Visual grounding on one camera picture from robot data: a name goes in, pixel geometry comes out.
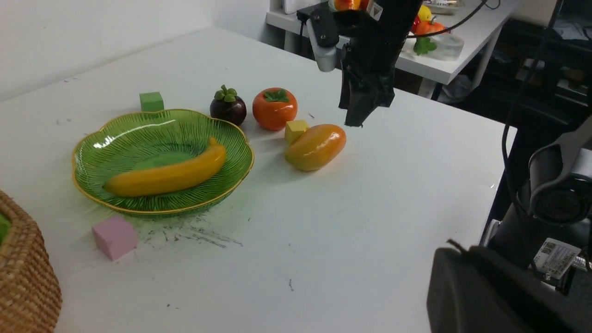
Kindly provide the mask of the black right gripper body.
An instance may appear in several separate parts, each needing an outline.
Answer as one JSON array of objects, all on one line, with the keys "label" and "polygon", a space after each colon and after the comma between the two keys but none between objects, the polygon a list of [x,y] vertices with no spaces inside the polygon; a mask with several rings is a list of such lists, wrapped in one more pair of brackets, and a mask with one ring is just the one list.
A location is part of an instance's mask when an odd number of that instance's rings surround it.
[{"label": "black right gripper body", "polygon": [[343,84],[348,99],[394,99],[394,68],[401,53],[398,36],[380,28],[356,28],[343,50]]}]

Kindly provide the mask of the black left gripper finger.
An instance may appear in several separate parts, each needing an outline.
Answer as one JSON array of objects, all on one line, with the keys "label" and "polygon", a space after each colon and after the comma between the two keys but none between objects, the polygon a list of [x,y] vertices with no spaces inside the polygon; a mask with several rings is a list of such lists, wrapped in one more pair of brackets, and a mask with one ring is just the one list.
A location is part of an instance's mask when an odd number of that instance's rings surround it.
[{"label": "black left gripper finger", "polygon": [[495,251],[437,248],[426,308],[432,333],[577,333],[579,306]]}]

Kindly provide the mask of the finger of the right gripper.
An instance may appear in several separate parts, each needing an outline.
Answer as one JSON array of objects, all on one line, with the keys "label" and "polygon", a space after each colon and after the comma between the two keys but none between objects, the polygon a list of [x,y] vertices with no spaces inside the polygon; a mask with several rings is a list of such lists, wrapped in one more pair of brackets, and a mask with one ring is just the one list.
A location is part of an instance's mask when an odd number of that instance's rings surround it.
[{"label": "finger of the right gripper", "polygon": [[346,110],[345,126],[362,127],[364,121],[378,107],[388,108],[394,99],[392,85],[355,85],[343,83],[339,108]]}]

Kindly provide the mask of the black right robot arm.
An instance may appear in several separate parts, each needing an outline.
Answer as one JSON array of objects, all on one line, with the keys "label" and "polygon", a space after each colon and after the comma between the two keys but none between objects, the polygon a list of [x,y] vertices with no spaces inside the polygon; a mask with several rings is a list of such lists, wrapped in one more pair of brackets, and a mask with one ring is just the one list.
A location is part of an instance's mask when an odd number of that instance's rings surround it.
[{"label": "black right robot arm", "polygon": [[339,108],[345,126],[362,127],[377,107],[395,97],[395,64],[412,28],[420,0],[371,0],[342,52]]}]

